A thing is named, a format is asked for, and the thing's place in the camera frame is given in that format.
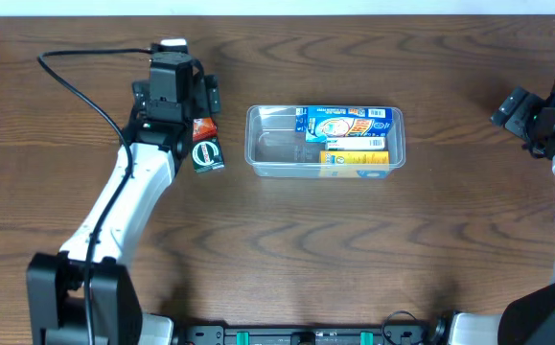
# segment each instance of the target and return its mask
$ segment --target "clear plastic container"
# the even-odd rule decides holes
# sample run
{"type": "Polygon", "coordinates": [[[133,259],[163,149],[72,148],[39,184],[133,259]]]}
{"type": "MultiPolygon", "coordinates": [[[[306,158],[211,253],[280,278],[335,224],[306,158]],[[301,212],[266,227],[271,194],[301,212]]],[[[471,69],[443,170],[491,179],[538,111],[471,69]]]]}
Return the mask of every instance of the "clear plastic container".
{"type": "Polygon", "coordinates": [[[363,177],[386,178],[405,163],[403,113],[395,107],[342,106],[326,108],[391,109],[392,125],[385,134],[389,164],[320,163],[325,143],[306,140],[297,130],[301,109],[315,105],[254,105],[247,111],[245,160],[259,176],[268,177],[363,177]]]}

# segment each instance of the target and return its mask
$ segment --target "black cable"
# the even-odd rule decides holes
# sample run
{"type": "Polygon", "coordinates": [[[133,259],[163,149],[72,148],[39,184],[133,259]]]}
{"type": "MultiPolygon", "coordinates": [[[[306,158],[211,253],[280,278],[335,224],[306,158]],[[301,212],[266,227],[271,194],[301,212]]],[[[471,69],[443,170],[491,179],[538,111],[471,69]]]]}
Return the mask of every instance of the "black cable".
{"type": "Polygon", "coordinates": [[[51,77],[53,77],[56,81],[66,87],[70,92],[75,94],[77,97],[81,98],[84,102],[89,104],[94,110],[96,110],[115,130],[117,136],[120,138],[120,142],[124,149],[126,150],[126,157],[127,157],[127,166],[126,166],[126,173],[122,178],[119,186],[111,196],[111,199],[106,203],[106,206],[103,209],[103,212],[98,217],[96,221],[96,225],[94,226],[94,231],[90,235],[90,241],[87,245],[87,254],[85,256],[85,264],[83,268],[83,294],[84,294],[84,302],[85,302],[85,318],[87,323],[87,338],[89,341],[89,345],[94,345],[95,342],[95,335],[94,335],[94,320],[92,314],[92,301],[90,298],[90,267],[92,265],[92,260],[94,258],[94,251],[96,249],[96,243],[98,241],[98,235],[101,231],[101,226],[103,225],[106,216],[113,207],[115,200],[124,189],[126,182],[132,176],[132,167],[134,166],[132,160],[132,151],[130,150],[130,145],[127,143],[126,139],[124,138],[124,134],[122,131],[117,127],[117,124],[102,110],[97,104],[92,102],[87,96],[83,95],[75,86],[71,85],[68,81],[64,80],[60,77],[54,70],[52,70],[47,63],[45,62],[44,58],[46,57],[56,57],[56,56],[73,56],[73,55],[107,55],[107,54],[123,54],[123,53],[145,53],[151,54],[152,51],[149,49],[138,49],[138,48],[131,48],[131,49],[102,49],[102,50],[71,50],[71,51],[53,51],[53,52],[45,52],[39,55],[36,59],[40,66],[47,72],[51,77]]]}
{"type": "MultiPolygon", "coordinates": [[[[405,315],[411,316],[411,318],[413,318],[413,320],[414,320],[418,325],[422,326],[422,328],[425,330],[424,333],[426,332],[426,327],[424,327],[424,325],[423,325],[420,321],[418,321],[418,319],[415,318],[415,316],[413,316],[413,314],[412,314],[411,312],[409,312],[409,311],[407,311],[407,310],[398,310],[398,311],[392,312],[392,313],[385,319],[385,321],[384,321],[383,324],[382,324],[382,337],[385,339],[385,341],[387,341],[387,342],[390,343],[391,345],[401,345],[401,343],[396,344],[394,341],[392,341],[392,340],[390,339],[389,336],[386,336],[386,335],[385,335],[385,325],[390,321],[390,319],[391,319],[392,317],[394,317],[394,316],[396,316],[396,315],[399,315],[399,314],[405,314],[405,315]]],[[[422,344],[422,343],[424,342],[424,340],[425,340],[425,337],[426,337],[426,335],[425,335],[425,334],[422,334],[422,338],[420,339],[420,341],[415,342],[415,343],[411,343],[411,345],[420,345],[420,344],[422,344]]]]}

